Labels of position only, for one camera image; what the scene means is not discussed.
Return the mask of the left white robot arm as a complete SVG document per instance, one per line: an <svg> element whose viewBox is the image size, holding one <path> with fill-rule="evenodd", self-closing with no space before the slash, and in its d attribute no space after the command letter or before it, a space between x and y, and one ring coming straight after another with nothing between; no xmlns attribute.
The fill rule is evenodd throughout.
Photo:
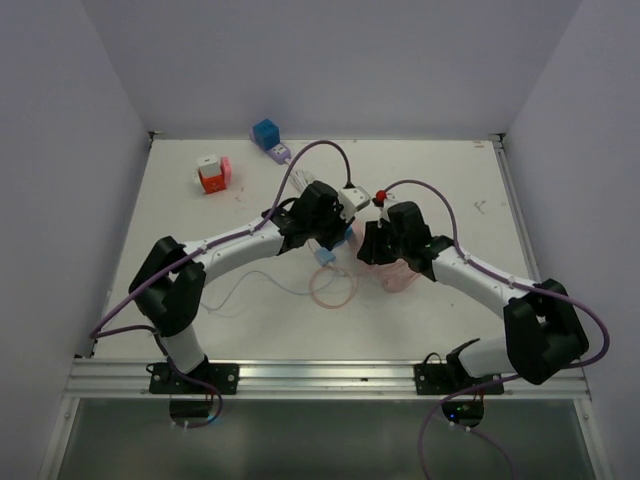
<svg viewBox="0 0 640 480"><path fill-rule="evenodd" d="M335 190L314 181L299 197L226 234L183 243L171 236L158 240L131 282L129 294L158 332L175 366L175 384L193 393L207 383L207 357L192 323L209 283L256 260L300 248L309 240L333 249L369 202L369 195L359 187Z"/></svg>

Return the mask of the light blue usb charger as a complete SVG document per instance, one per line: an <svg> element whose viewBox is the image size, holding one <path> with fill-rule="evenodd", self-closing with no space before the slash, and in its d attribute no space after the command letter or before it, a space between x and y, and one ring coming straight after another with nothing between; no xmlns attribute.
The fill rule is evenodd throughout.
<svg viewBox="0 0 640 480"><path fill-rule="evenodd" d="M336 261L335 254L326 248L319 248L314 252L314 257L321 267L326 267Z"/></svg>

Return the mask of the blue cube socket adapter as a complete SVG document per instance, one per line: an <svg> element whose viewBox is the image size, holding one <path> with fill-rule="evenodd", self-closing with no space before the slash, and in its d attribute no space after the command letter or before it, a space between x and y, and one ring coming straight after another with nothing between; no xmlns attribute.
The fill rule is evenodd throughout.
<svg viewBox="0 0 640 480"><path fill-rule="evenodd" d="M255 143L264 151L280 143L279 127L269 119L263 119L252 127Z"/></svg>

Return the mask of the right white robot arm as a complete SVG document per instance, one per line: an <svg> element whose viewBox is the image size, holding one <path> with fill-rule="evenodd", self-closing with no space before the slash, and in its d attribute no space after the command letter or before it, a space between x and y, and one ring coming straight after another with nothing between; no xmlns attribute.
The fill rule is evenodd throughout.
<svg viewBox="0 0 640 480"><path fill-rule="evenodd" d="M555 280L534 283L490 271L453 239L432 235L413 202L377 200L380 216L368 221L357 257L368 265L404 261L429 280L470 297L502 322L504 334L472 339L452 350L445 379L451 389L468 392L481 377L513 372L540 385L578 360L589 342L564 286Z"/></svg>

